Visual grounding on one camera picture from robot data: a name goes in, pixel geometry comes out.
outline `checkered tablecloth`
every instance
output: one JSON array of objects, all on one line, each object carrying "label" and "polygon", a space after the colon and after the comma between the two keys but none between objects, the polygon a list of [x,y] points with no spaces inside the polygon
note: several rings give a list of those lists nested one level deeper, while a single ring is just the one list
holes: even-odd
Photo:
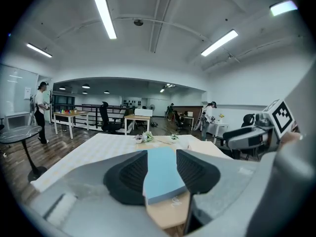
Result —
[{"label": "checkered tablecloth", "polygon": [[197,140],[192,135],[180,135],[176,143],[172,143],[170,136],[155,136],[155,138],[160,141],[136,144],[134,136],[98,133],[67,154],[31,184],[39,192],[43,192],[62,176],[79,166],[155,147],[170,146],[174,151],[187,149],[189,141]]}]

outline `wooden floor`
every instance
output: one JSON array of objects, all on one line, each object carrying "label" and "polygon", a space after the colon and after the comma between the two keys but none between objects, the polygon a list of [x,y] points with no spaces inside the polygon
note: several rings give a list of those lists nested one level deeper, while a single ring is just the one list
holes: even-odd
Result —
[{"label": "wooden floor", "polygon": [[[150,127],[150,131],[153,135],[171,135],[172,133],[178,133],[175,123],[165,118],[152,117],[151,122],[158,123],[157,127]],[[53,124],[46,124],[45,134],[49,140],[47,145],[42,145],[37,136],[27,140],[30,156],[36,166],[44,166],[47,169],[51,168],[65,155],[98,133],[96,131],[74,128],[74,139],[72,140],[70,139],[68,128],[67,132],[62,132],[61,125],[57,125],[57,129],[58,135],[55,134]],[[146,129],[139,127],[132,131],[131,135],[141,134],[143,131],[146,131]],[[180,134],[191,134],[200,139],[201,132],[191,131],[191,128],[188,127],[187,131],[181,131]],[[212,140],[210,134],[207,135],[207,140]],[[0,149],[2,153],[6,154],[5,158],[1,153],[1,166],[12,193],[18,201],[28,204],[37,195],[37,192],[27,180],[27,175],[31,167],[22,143],[0,145]],[[181,236],[182,229],[183,225],[168,229],[166,232],[171,236]]]}]

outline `black railing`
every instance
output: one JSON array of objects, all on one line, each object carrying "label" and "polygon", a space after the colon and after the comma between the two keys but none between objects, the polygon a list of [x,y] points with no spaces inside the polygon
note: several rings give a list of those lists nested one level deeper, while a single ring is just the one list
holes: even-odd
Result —
[{"label": "black railing", "polygon": [[[54,119],[54,112],[60,112],[61,110],[73,110],[74,108],[76,108],[78,111],[84,111],[84,112],[90,112],[90,113],[95,113],[95,115],[88,115],[88,122],[92,121],[92,124],[89,125],[95,125],[95,128],[98,128],[98,118],[102,118],[101,115],[98,115],[100,113],[99,108],[101,107],[101,105],[88,105],[88,104],[83,104],[83,105],[69,105],[69,104],[52,104],[52,120]],[[118,117],[114,117],[111,116],[109,114],[121,114],[121,110],[130,110],[132,108],[127,108],[127,107],[123,107],[123,106],[114,106],[114,105],[109,105],[107,107],[108,110],[108,117],[110,119],[113,118],[118,118]],[[62,116],[56,116],[57,120],[60,121],[68,121],[67,117],[62,117]],[[86,118],[77,118],[74,117],[74,125],[76,124],[76,120],[86,120]]]}]

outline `fan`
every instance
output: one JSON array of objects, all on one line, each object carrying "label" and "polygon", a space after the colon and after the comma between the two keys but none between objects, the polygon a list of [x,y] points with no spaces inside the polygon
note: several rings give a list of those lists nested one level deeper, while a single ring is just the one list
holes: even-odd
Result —
[{"label": "fan", "polygon": [[150,105],[149,109],[154,111],[155,110],[155,105]]}]

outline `person in white shirt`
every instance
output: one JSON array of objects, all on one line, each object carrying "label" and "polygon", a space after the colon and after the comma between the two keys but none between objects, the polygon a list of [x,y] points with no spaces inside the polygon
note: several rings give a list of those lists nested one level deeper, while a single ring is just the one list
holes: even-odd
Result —
[{"label": "person in white shirt", "polygon": [[209,127],[209,124],[212,122],[212,110],[216,107],[216,102],[211,102],[207,104],[205,109],[202,113],[202,134],[201,134],[201,141],[206,141],[206,133]]},{"label": "person in white shirt", "polygon": [[42,130],[39,132],[39,140],[42,144],[47,144],[49,140],[46,140],[45,138],[45,119],[44,119],[44,113],[45,110],[49,110],[49,107],[46,106],[43,102],[43,92],[46,91],[47,84],[42,81],[39,85],[38,92],[35,96],[35,118],[38,125],[42,127]]}]

